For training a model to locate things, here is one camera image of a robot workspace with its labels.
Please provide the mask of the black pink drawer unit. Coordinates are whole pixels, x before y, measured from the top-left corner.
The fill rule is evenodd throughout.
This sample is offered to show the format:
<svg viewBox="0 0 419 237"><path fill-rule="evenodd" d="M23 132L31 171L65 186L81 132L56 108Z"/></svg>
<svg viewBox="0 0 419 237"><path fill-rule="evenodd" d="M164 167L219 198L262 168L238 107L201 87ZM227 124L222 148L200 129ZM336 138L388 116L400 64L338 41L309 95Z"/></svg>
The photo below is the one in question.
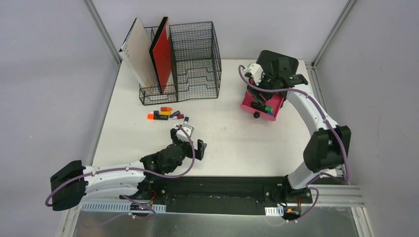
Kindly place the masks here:
<svg viewBox="0 0 419 237"><path fill-rule="evenodd" d="M262 89L289 88L299 66L297 59L270 50L260 52L257 60L244 69L246 82ZM275 121L286 101L286 92L264 92L247 86L240 108L256 119Z"/></svg>

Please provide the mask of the orange cap black marker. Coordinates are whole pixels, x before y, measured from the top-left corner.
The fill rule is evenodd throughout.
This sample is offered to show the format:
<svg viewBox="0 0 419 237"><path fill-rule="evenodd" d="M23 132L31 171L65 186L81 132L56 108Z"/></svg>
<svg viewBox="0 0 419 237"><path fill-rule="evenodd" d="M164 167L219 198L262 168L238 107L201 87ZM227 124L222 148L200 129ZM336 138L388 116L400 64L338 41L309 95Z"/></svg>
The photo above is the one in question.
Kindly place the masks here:
<svg viewBox="0 0 419 237"><path fill-rule="evenodd" d="M159 115L159 114L148 114L147 119L149 119L149 120L168 120L169 116Z"/></svg>

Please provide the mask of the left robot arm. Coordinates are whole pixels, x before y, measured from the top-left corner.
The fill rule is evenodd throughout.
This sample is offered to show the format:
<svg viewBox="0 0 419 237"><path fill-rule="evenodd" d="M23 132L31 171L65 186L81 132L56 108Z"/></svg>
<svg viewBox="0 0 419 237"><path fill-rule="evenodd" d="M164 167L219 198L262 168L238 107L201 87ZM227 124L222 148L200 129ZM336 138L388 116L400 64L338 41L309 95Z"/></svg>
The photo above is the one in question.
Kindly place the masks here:
<svg viewBox="0 0 419 237"><path fill-rule="evenodd" d="M166 148L125 164L88 166L81 160L71 161L50 177L51 193L44 204L62 211L91 198L134 195L146 199L151 187L145 182L180 178L193 167L172 175L185 158L192 162L203 159L207 144L201 139L194 143L191 134L191 129L178 125L171 129L172 143Z"/></svg>

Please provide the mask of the white A4 folder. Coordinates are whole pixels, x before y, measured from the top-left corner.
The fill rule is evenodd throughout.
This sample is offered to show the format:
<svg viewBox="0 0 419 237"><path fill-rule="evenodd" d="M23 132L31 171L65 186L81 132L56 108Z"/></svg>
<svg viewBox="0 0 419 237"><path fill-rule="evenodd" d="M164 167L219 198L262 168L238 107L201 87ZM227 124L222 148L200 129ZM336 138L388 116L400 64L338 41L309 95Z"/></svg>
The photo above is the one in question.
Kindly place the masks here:
<svg viewBox="0 0 419 237"><path fill-rule="evenodd" d="M151 40L141 21L135 18L120 50L122 60L141 87L152 87L157 83L149 49Z"/></svg>

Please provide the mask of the green cap black marker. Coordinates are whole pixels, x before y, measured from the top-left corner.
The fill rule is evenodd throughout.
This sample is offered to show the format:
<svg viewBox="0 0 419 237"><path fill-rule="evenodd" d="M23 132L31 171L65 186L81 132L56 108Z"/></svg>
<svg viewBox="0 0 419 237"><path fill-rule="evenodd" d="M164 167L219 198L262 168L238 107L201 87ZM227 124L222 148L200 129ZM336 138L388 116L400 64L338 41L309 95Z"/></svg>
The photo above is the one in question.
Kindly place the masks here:
<svg viewBox="0 0 419 237"><path fill-rule="evenodd" d="M264 113L272 113L273 112L273 108L271 106L266 106L266 105L262 105L260 103L256 103L256 102L251 102L251 107L264 112Z"/></svg>

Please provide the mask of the red A4 folder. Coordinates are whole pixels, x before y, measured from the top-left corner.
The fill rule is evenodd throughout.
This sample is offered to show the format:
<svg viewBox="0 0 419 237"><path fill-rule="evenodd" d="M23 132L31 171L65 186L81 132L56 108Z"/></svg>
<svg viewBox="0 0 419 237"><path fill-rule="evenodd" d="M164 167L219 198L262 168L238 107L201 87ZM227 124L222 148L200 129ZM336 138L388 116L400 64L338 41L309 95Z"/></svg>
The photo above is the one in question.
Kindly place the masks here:
<svg viewBox="0 0 419 237"><path fill-rule="evenodd" d="M159 92L163 94L172 69L171 36L167 16L163 17L154 34L149 53L156 73Z"/></svg>

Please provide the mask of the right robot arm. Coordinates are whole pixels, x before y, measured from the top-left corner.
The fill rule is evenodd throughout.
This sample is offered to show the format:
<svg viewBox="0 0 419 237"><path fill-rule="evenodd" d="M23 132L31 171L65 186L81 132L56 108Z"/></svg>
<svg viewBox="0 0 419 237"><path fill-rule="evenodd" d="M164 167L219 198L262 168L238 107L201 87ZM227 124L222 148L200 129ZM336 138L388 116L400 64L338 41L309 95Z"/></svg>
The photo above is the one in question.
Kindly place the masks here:
<svg viewBox="0 0 419 237"><path fill-rule="evenodd" d="M248 65L246 75L253 87L267 95L284 94L303 119L310 139L303 151L303 162L284 178L278 195L286 202L299 198L322 173L344 165L348 168L351 131L333 120L312 93L308 80L290 70L287 57L271 61L268 72L258 63Z"/></svg>

